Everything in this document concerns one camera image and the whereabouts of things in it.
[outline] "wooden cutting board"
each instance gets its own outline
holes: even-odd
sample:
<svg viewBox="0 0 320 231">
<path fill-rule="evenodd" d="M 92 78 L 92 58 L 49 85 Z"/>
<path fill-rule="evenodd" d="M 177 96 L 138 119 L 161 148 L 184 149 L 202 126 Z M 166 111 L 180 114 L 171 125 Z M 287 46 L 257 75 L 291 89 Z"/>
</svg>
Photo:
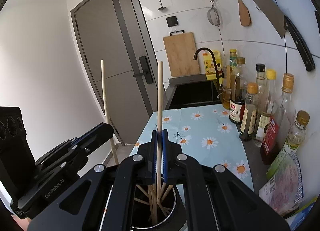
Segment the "wooden cutting board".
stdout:
<svg viewBox="0 0 320 231">
<path fill-rule="evenodd" d="M 199 63 L 193 60 L 196 52 L 193 33 L 182 33 L 163 38 L 172 77 L 200 73 Z"/>
</svg>

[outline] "door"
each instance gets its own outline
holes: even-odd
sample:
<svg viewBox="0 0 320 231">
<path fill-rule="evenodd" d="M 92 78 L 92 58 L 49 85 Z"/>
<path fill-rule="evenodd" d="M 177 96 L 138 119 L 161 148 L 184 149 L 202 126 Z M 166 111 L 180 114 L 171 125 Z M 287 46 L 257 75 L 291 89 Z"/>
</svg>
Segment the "door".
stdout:
<svg viewBox="0 0 320 231">
<path fill-rule="evenodd" d="M 156 57 L 145 47 L 150 38 L 142 37 L 132 0 L 84 0 L 71 14 L 97 99 L 103 108 L 103 59 L 111 122 L 122 144 L 135 143 L 157 109 L 157 67 L 150 61 Z M 145 76 L 134 77 L 144 72 L 139 60 L 144 55 L 153 81 L 148 84 Z"/>
</svg>

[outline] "black faucet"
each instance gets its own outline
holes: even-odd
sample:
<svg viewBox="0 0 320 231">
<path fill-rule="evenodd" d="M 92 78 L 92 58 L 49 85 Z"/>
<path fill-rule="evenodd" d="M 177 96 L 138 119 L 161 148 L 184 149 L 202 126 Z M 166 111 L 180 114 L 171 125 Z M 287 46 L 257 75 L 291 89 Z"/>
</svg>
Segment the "black faucet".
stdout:
<svg viewBox="0 0 320 231">
<path fill-rule="evenodd" d="M 197 60 L 197 55 L 199 54 L 199 52 L 200 52 L 201 50 L 207 50 L 207 51 L 211 54 L 212 60 L 213 60 L 213 64 L 214 64 L 214 69 L 216 70 L 216 77 L 217 77 L 218 85 L 219 85 L 219 78 L 220 78 L 220 76 L 219 76 L 219 72 L 218 72 L 218 68 L 217 68 L 216 59 L 214 58 L 213 52 L 212 52 L 209 48 L 207 48 L 207 47 L 201 47 L 201 48 L 199 48 L 199 49 L 195 52 L 195 56 L 194 56 L 193 60 Z"/>
</svg>

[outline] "bottle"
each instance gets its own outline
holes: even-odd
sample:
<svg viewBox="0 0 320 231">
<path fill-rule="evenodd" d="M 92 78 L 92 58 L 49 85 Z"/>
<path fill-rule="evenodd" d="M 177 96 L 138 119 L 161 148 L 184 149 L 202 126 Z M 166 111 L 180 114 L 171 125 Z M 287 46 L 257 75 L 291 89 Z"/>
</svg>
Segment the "bottle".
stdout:
<svg viewBox="0 0 320 231">
<path fill-rule="evenodd" d="M 247 93 L 247 79 L 243 73 L 245 58 L 237 58 L 237 66 L 231 73 L 231 96 L 230 96 L 230 114 L 229 119 L 234 124 L 241 124 L 244 113 L 244 100 Z"/>
<path fill-rule="evenodd" d="M 242 141 L 250 141 L 252 139 L 258 102 L 258 84 L 248 83 L 248 92 L 245 97 L 245 109 L 239 131 L 239 138 Z"/>
<path fill-rule="evenodd" d="M 302 144 L 306 136 L 306 127 L 309 123 L 309 119 L 310 116 L 307 112 L 298 111 L 297 118 L 289 130 L 288 137 L 281 151 L 267 171 L 268 180 L 274 175 L 280 163 L 286 158 L 288 154 L 290 154 L 291 152 L 296 153 L 298 147 Z"/>
<path fill-rule="evenodd" d="M 276 70 L 267 69 L 267 84 L 264 94 L 259 97 L 258 115 L 254 129 L 254 144 L 261 147 L 266 130 L 269 125 L 269 120 L 272 112 L 272 105 L 276 98 Z"/>
<path fill-rule="evenodd" d="M 266 85 L 265 64 L 256 64 L 256 70 L 257 70 L 256 83 L 258 84 L 258 95 L 259 95 L 259 98 L 261 98 L 261 95 L 264 94 L 265 85 Z"/>
<path fill-rule="evenodd" d="M 237 66 L 237 50 L 236 49 L 230 49 L 230 67 L 233 69 Z"/>
<path fill-rule="evenodd" d="M 283 74 L 282 95 L 273 102 L 268 129 L 260 148 L 265 165 L 270 165 L 276 158 L 294 122 L 296 109 L 291 101 L 293 80 L 292 74 Z"/>
</svg>

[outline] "cleaver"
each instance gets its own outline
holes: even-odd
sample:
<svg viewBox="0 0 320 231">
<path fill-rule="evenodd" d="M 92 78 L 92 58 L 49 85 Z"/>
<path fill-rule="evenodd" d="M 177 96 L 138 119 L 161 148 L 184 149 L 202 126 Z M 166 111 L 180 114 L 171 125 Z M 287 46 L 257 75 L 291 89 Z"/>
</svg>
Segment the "cleaver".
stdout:
<svg viewBox="0 0 320 231">
<path fill-rule="evenodd" d="M 313 57 L 305 43 L 303 37 L 300 35 L 299 31 L 293 25 L 292 21 L 279 9 L 277 4 L 273 0 L 253 0 L 255 4 L 261 9 L 261 11 L 266 15 L 268 20 L 277 30 L 281 38 L 284 37 L 286 30 L 288 30 L 293 38 L 294 43 L 302 57 L 306 70 L 308 72 L 315 69 L 315 63 Z"/>
</svg>

